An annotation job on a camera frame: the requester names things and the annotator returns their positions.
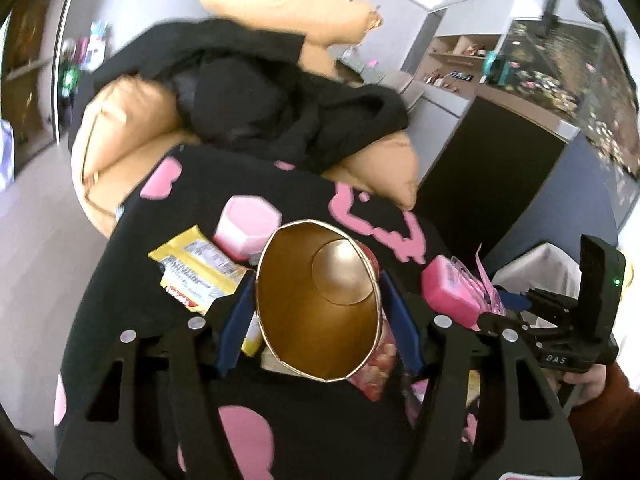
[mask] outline plastic bag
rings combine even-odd
[[[14,181],[14,129],[8,121],[0,120],[0,192]]]

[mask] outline tan pillow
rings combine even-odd
[[[338,77],[335,59],[329,56],[324,46],[305,41],[302,45],[302,51],[300,51],[298,63],[305,72],[323,75],[329,79],[337,79]]]
[[[200,0],[209,12],[246,27],[306,34],[322,46],[360,43],[377,15],[355,0]]]
[[[76,195],[89,221],[104,236],[111,236],[117,224],[116,209],[162,156],[180,143],[199,142],[198,137],[185,130],[162,134],[121,158],[103,173],[96,174],[95,181],[79,182],[74,179]]]
[[[147,141],[180,127],[175,96],[161,84],[122,76],[84,111],[74,149],[84,147],[83,179],[108,168]]]
[[[404,132],[396,132],[345,158],[322,176],[386,197],[399,208],[414,208],[418,156]]]

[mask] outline pink container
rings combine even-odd
[[[484,305],[478,301],[481,291],[476,284],[454,266],[445,256],[439,255],[422,271],[422,297],[440,314],[446,314],[465,328],[473,328]]]
[[[281,220],[281,213],[261,196],[236,195],[226,203],[213,240],[236,261],[247,261],[262,253]]]

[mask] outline floor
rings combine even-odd
[[[15,147],[15,169],[20,171],[29,161],[46,150],[50,145],[56,142],[53,133],[49,130],[41,130],[29,137],[29,142]]]
[[[62,354],[106,244],[73,190],[66,146],[51,146],[0,194],[0,402],[45,465]]]

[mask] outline sleeve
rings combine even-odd
[[[607,367],[607,384],[597,399],[575,408],[569,423],[582,457],[584,480],[636,478],[640,443],[640,395],[617,364]]]

